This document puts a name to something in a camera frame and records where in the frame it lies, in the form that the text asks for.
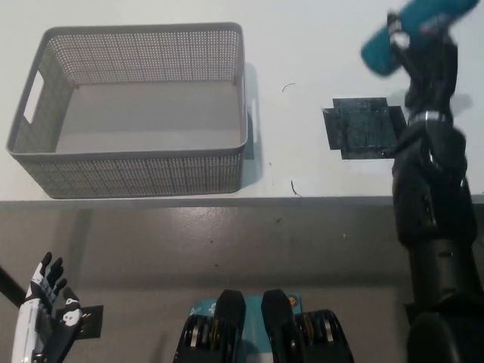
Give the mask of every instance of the teal object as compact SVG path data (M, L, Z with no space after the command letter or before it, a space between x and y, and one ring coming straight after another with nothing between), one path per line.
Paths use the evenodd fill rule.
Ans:
M291 301L294 314L300 314L301 298L298 293L288 293L287 297ZM272 361L272 349L267 333L265 332L264 320L262 319L262 311L260 305L262 303L262 296L248 296L245 297L247 306L245 314L244 332L242 333L242 344L239 348L238 363L257 361L260 363ZM217 299L205 299L193 306L190 310L190 315L206 315L213 316L215 312Z
M400 12L403 30L410 36L411 47L424 49L459 18L472 10L479 0L414 0ZM400 63L394 57L386 24L361 49L365 64L381 76L395 72Z

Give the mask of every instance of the robotic hand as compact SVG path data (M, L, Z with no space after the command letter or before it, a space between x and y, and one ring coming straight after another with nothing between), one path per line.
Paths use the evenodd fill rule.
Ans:
M50 268L52 254L47 253L32 276L20 307L15 329L12 363L60 363L76 340L82 324L79 299L67 287L64 289L66 309L62 320L53 316L53 304L59 292L67 285L62 259L57 259Z
M410 256L414 303L408 361L484 361L484 296L471 245L477 236L466 179L465 136L453 125L458 49L448 35L413 51L399 18L389 42L410 76L408 127L392 152L393 206Z

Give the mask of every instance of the gray plastic basket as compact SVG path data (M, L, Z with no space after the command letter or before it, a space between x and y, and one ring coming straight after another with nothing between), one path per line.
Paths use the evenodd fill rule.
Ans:
M53 198L154 197L238 190L246 142L239 25L69 27L42 38L8 151Z

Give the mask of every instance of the black velcro pad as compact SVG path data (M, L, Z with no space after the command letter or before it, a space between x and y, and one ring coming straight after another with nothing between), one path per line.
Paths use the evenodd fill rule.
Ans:
M323 109L327 139L344 160L387 158L406 127L401 107L385 98L334 98L333 105Z

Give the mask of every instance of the small wire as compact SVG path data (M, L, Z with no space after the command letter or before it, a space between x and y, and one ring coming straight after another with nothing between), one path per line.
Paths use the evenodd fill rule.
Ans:
M298 195L298 196L300 196L300 197L303 197L301 194L299 194L299 193L298 193L298 192L297 192L297 191L294 189L294 183L293 183L293 181L292 181L292 180L290 181L290 187L291 187L291 189L293 190L294 195Z
M294 82L293 82L293 83L288 83L288 84L286 84L286 85L284 86L284 88L282 89L282 92L284 92L284 90L286 89L286 87L287 87L287 86L289 86L289 85L295 85L295 84L296 84L296 83L294 83Z

